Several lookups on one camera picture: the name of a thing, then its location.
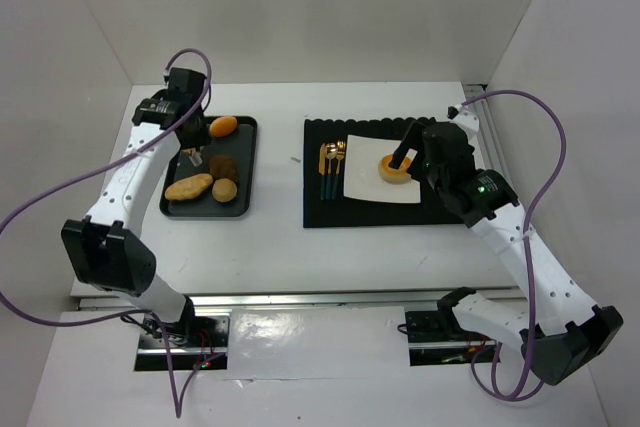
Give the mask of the metal tongs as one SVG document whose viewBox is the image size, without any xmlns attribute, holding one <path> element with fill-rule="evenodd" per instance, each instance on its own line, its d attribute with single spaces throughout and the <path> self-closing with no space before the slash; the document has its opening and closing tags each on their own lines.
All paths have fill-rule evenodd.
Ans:
<svg viewBox="0 0 640 427">
<path fill-rule="evenodd" d="M 201 148 L 189 148 L 183 150 L 183 153 L 188 157 L 194 167 L 199 167 L 203 163 L 201 152 Z"/>
</svg>

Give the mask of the glazed bagel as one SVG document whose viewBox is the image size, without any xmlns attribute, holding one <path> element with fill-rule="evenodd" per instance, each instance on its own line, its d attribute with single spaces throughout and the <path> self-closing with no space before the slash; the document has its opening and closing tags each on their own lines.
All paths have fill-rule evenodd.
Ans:
<svg viewBox="0 0 640 427">
<path fill-rule="evenodd" d="M 408 173 L 408 168 L 410 167 L 412 160 L 409 157 L 404 157 L 398 168 L 392 168 L 390 166 L 392 160 L 392 154 L 386 155 L 380 160 L 378 163 L 379 176 L 385 182 L 394 185 L 406 184 L 411 181 L 411 175 Z"/>
</svg>

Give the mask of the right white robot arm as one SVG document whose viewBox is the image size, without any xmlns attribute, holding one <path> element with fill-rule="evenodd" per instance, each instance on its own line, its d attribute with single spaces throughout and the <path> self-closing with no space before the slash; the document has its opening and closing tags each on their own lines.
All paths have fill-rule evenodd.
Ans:
<svg viewBox="0 0 640 427">
<path fill-rule="evenodd" d="M 461 287 L 441 298 L 438 311 L 451 332 L 475 332 L 518 350 L 532 373 L 555 386 L 598 357 L 623 325 L 613 306 L 600 306 L 564 270 L 531 227 L 517 194 L 495 170 L 476 167 L 470 138 L 477 117 L 464 108 L 451 119 L 409 124 L 390 165 L 415 156 L 407 172 L 427 184 L 445 208 L 497 255 L 530 306 L 525 311 Z"/>
</svg>

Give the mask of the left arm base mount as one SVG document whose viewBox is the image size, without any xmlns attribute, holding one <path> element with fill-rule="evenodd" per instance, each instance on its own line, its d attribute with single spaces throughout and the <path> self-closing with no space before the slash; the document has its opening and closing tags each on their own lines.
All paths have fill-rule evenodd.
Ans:
<svg viewBox="0 0 640 427">
<path fill-rule="evenodd" d="M 136 326 L 140 333 L 134 370 L 166 371 L 168 364 L 165 342 L 156 322 L 148 315 L 142 320 L 136 320 L 133 316 L 121 316 L 120 320 Z M 174 369 L 188 371 L 198 366 L 201 370 L 225 370 L 230 324 L 229 314 L 198 316 L 187 336 L 168 332 Z"/>
</svg>

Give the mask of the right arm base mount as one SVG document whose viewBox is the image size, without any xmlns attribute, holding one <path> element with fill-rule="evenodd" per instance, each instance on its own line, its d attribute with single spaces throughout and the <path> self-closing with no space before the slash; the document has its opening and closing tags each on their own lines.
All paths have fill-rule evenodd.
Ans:
<svg viewBox="0 0 640 427">
<path fill-rule="evenodd" d="M 491 363 L 495 342 L 468 331 L 451 330 L 437 311 L 406 311 L 405 321 L 396 327 L 408 342 L 412 367 Z"/>
</svg>

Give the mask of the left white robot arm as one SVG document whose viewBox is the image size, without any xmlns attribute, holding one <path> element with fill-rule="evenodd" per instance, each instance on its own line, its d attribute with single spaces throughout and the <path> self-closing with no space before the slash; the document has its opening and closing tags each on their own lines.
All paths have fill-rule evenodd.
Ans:
<svg viewBox="0 0 640 427">
<path fill-rule="evenodd" d="M 123 165 L 83 219 L 65 222 L 61 238 L 79 282 L 155 313 L 155 332 L 184 345 L 192 335 L 193 303 L 160 277 L 156 257 L 140 236 L 171 159 L 209 140 L 201 101 L 210 84 L 204 74 L 184 68 L 170 69 L 165 80 L 165 89 L 134 111 Z"/>
</svg>

